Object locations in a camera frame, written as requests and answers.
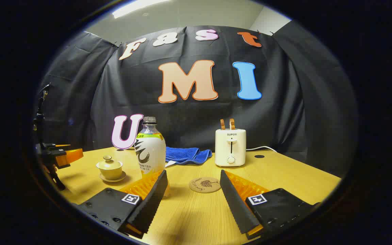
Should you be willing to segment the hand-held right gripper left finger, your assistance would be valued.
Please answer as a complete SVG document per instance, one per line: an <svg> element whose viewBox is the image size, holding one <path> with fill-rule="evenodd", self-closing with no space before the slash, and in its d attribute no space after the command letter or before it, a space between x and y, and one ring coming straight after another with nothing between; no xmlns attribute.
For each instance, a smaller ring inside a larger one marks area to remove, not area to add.
<svg viewBox="0 0 392 245"><path fill-rule="evenodd" d="M148 232L167 186L167 172L163 170L121 190L105 188L78 207L97 222L141 239Z"/></svg>

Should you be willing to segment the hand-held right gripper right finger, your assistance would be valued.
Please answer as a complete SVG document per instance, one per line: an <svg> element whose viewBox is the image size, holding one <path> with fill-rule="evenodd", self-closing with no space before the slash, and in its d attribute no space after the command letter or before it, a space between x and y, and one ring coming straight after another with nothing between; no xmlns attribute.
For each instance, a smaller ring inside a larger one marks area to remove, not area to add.
<svg viewBox="0 0 392 245"><path fill-rule="evenodd" d="M319 206L283 188L269 190L225 170L220 174L220 186L239 230L249 240L258 236L272 238Z"/></svg>

